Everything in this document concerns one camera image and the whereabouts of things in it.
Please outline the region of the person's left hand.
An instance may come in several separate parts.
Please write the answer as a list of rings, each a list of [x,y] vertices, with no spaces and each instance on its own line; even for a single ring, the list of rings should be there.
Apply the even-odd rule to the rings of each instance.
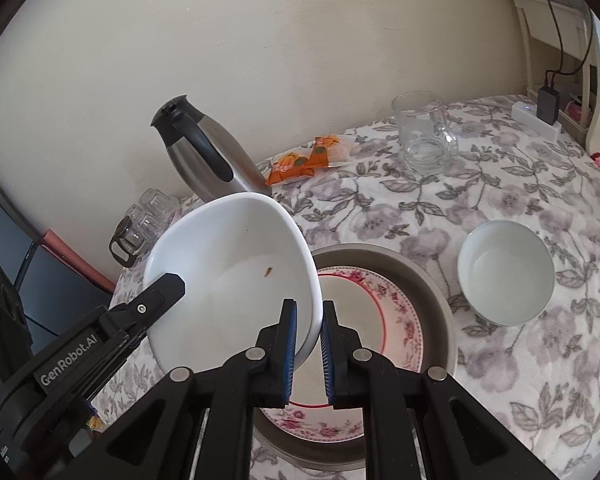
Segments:
[[[97,415],[92,416],[86,424],[88,428],[99,434],[102,434],[106,430],[105,423]]]

